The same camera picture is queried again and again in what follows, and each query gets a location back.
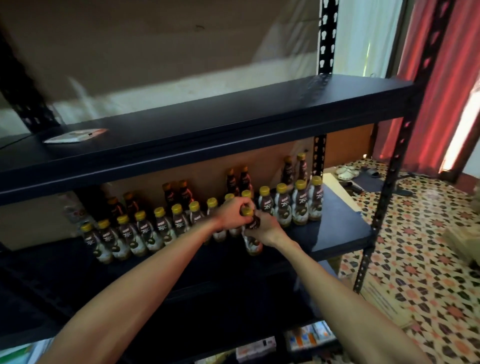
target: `brown bottle cap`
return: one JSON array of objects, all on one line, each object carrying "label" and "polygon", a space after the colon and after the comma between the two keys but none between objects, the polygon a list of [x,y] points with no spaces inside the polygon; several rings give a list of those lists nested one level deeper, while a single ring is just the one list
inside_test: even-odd
[{"label": "brown bottle cap", "polygon": [[183,212],[183,209],[181,208],[180,204],[175,204],[172,206],[172,212],[174,214],[181,214]]},{"label": "brown bottle cap", "polygon": [[123,199],[126,200],[131,200],[133,198],[133,193],[132,192],[125,192],[123,194]]},{"label": "brown bottle cap", "polygon": [[262,186],[260,187],[260,196],[268,196],[270,194],[270,187]]},{"label": "brown bottle cap", "polygon": [[117,221],[119,222],[119,224],[126,224],[128,223],[128,220],[128,215],[122,215],[117,217]]},{"label": "brown bottle cap", "polygon": [[284,183],[279,183],[278,185],[276,185],[276,191],[279,194],[284,194],[285,192],[287,192],[287,189],[287,185]]},{"label": "brown bottle cap", "polygon": [[135,220],[137,220],[137,221],[145,220],[146,216],[147,216],[147,214],[143,210],[135,212]]},{"label": "brown bottle cap", "polygon": [[109,198],[109,199],[107,200],[107,203],[108,203],[109,205],[114,205],[114,204],[117,204],[118,202],[119,202],[119,199],[116,198],[116,197],[111,197],[111,198]]},{"label": "brown bottle cap", "polygon": [[200,210],[200,204],[198,203],[198,201],[192,201],[188,205],[188,208],[191,212],[197,212],[198,210]]},{"label": "brown bottle cap", "polygon": [[217,206],[218,206],[218,201],[216,200],[215,197],[209,198],[209,199],[207,200],[207,206],[208,206],[209,208],[217,207]]},{"label": "brown bottle cap", "polygon": [[80,227],[80,230],[83,232],[89,232],[93,230],[93,225],[89,222],[86,222]]},{"label": "brown bottle cap", "polygon": [[323,183],[322,178],[320,176],[313,176],[312,177],[312,185],[319,186]]},{"label": "brown bottle cap", "polygon": [[243,216],[253,216],[253,210],[251,207],[244,206],[241,208],[241,214]]},{"label": "brown bottle cap", "polygon": [[153,213],[155,214],[155,217],[157,218],[162,218],[165,216],[165,209],[163,207],[157,207]]},{"label": "brown bottle cap", "polygon": [[110,226],[110,221],[106,218],[105,220],[101,220],[98,222],[98,227],[101,229],[108,228]]},{"label": "brown bottle cap", "polygon": [[307,188],[307,181],[305,180],[297,180],[295,182],[295,188],[297,190],[304,190],[305,188]]}]

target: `red curtain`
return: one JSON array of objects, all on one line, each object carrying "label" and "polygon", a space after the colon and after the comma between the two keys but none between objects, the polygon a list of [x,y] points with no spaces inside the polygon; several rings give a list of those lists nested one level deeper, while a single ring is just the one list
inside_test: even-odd
[{"label": "red curtain", "polygon": [[[415,78],[436,0],[417,0],[398,77]],[[437,176],[480,70],[480,0],[458,0],[453,9],[403,167]],[[379,123],[373,158],[392,156],[401,119]]]}]

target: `metal shelving unit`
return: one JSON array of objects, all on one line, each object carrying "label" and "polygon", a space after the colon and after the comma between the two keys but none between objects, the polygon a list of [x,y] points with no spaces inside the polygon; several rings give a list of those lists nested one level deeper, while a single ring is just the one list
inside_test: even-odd
[{"label": "metal shelving unit", "polygon": [[[0,53],[0,59],[6,66],[0,71],[0,91],[32,134],[0,140],[0,205],[315,135],[312,172],[321,175],[327,133],[403,116],[371,227],[326,188],[324,209],[328,213],[322,224],[288,231],[317,260],[362,249],[354,286],[359,292],[454,3],[437,1],[413,83],[330,74],[333,62],[324,62],[323,66],[329,68],[319,67],[324,74],[315,77],[69,126],[54,120],[32,79],[2,38],[5,52]],[[336,19],[333,14],[338,4],[330,4],[336,8],[323,9],[329,17],[320,26],[320,34],[334,33],[336,25],[329,21]],[[332,39],[328,43],[331,59],[335,48]],[[42,143],[66,131],[102,127],[109,132],[81,144]],[[65,254],[74,257],[64,259],[68,264],[63,265],[55,261],[62,246],[68,247]],[[292,291],[294,277],[289,264],[273,250],[267,249],[256,260],[240,258],[230,271],[220,266],[198,274],[204,267],[214,266],[209,259],[228,262],[233,255],[241,256],[234,242],[229,246],[201,248],[198,259],[187,267],[166,302],[126,351],[129,362],[151,359],[152,352],[145,347],[156,351],[157,343],[162,342],[165,350],[159,361],[187,363],[320,319]],[[0,284],[8,288],[2,290],[3,301],[7,307],[23,307],[23,313],[17,316],[24,323],[28,319],[31,322],[18,328],[18,317],[9,317],[7,325],[0,328],[0,349],[51,336],[99,290],[140,262],[133,259],[127,265],[100,267],[81,239],[69,240],[68,245],[57,242],[15,252],[3,247]],[[78,289],[67,289],[65,281],[59,279],[69,273]],[[257,310],[245,312],[250,306]],[[158,325],[174,328],[176,323],[171,318],[178,315],[198,334],[187,350],[179,351],[171,342],[168,335],[175,337],[172,331],[168,335],[158,333]]]}]

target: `forearm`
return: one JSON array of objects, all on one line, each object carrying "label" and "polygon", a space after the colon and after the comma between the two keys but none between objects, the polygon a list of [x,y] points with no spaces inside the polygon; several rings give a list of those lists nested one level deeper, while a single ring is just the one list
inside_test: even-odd
[{"label": "forearm", "polygon": [[110,284],[67,323],[40,364],[115,363],[216,229],[214,219],[195,225]]},{"label": "forearm", "polygon": [[338,340],[359,364],[430,362],[399,327],[328,274],[297,243],[284,242],[278,248],[296,270]]}]

